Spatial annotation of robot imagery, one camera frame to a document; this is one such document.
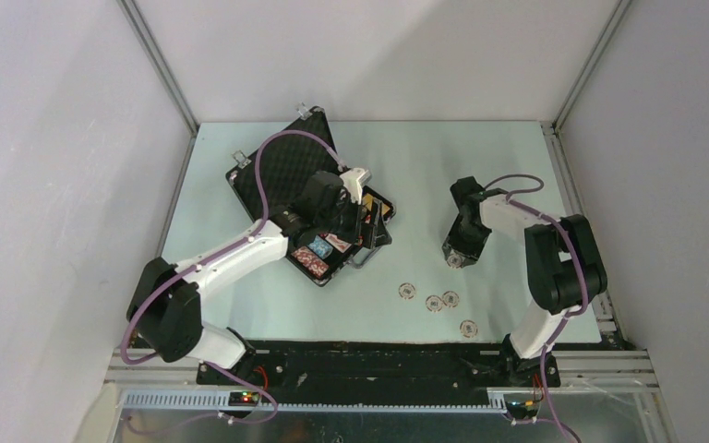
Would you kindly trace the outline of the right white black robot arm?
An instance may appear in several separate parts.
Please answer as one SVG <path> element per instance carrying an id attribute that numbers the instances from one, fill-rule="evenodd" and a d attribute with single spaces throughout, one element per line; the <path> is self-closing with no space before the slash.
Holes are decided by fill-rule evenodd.
<path id="1" fill-rule="evenodd" d="M 472 176 L 457 180 L 451 195 L 458 214 L 442 244 L 453 269 L 474 265 L 494 232 L 523 246 L 532 300 L 506 338 L 513 352 L 499 362 L 501 376 L 513 386 L 535 376 L 535 358 L 548 355 L 569 320 L 607 289 L 590 222 L 581 214 L 556 217 L 535 209 L 518 199 L 521 194 L 494 183 L 482 186 Z"/>

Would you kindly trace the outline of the white red chip stack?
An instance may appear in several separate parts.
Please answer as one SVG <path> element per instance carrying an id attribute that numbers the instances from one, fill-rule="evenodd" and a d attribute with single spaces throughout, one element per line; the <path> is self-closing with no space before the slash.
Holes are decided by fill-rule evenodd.
<path id="1" fill-rule="evenodd" d="M 451 252 L 446 258 L 447 265 L 452 269 L 461 269 L 464 264 L 464 257 L 458 253 Z M 416 298 L 416 287 L 410 282 L 402 283 L 398 288 L 398 295 L 404 300 Z M 454 291 L 446 291 L 442 295 L 431 294 L 426 298 L 426 309 L 431 313 L 441 312 L 443 309 L 453 309 L 461 302 L 461 297 Z M 473 339 L 479 332 L 478 325 L 471 319 L 462 321 L 460 333 L 466 339 Z"/>

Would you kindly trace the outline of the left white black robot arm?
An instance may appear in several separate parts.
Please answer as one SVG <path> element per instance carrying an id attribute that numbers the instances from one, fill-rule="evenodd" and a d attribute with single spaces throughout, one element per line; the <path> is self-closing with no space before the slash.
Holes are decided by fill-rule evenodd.
<path id="1" fill-rule="evenodd" d="M 255 360 L 247 343 L 229 327 L 205 321 L 215 296 L 256 269 L 278 261 L 323 234 L 373 249 L 391 243 L 382 202 L 364 201 L 370 172 L 317 172 L 290 204 L 270 210 L 235 239 L 177 263 L 157 257 L 147 263 L 126 312 L 125 336 L 137 333 L 166 363 L 184 357 L 218 365 L 233 384 L 253 377 Z"/>

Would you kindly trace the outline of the light blue chip stack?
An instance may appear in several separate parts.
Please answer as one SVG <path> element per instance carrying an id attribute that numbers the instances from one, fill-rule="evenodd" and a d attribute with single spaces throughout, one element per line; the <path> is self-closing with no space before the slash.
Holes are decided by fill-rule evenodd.
<path id="1" fill-rule="evenodd" d="M 320 259 L 325 259 L 330 256 L 334 247 L 321 237 L 316 237 L 307 248 L 312 251 Z"/>

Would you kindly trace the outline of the black poker set case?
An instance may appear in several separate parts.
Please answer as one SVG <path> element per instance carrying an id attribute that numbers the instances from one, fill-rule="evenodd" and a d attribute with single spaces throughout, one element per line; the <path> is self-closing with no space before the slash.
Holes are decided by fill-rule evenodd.
<path id="1" fill-rule="evenodd" d="M 256 222 L 262 215 L 262 202 L 258 192 L 256 171 L 260 171 L 263 190 L 268 201 L 270 220 L 281 225 L 289 226 L 296 233 L 302 227 L 300 217 L 293 212 L 293 201 L 301 193 L 308 179 L 316 172 L 324 171 L 336 175 L 346 172 L 346 167 L 340 168 L 338 162 L 326 150 L 325 145 L 334 150 L 333 137 L 325 111 L 315 106 L 285 128 L 288 133 L 268 144 L 262 151 L 260 166 L 256 166 L 257 154 L 252 153 L 240 161 L 236 167 L 227 173 L 227 180 L 238 199 L 244 206 L 246 213 Z M 364 187 L 363 195 L 373 194 L 385 199 L 368 186 Z M 362 230 L 360 242 L 348 242 L 353 246 L 345 253 L 335 248 L 329 257 L 323 259 L 329 270 L 321 280 L 316 280 L 291 254 L 298 248 L 308 246 L 311 242 L 298 242 L 292 240 L 288 246 L 286 258 L 300 269 L 305 276 L 318 286 L 323 286 L 334 275 L 349 264 L 354 256 L 363 249 L 363 221 L 366 217 L 366 208 L 361 205 Z"/>

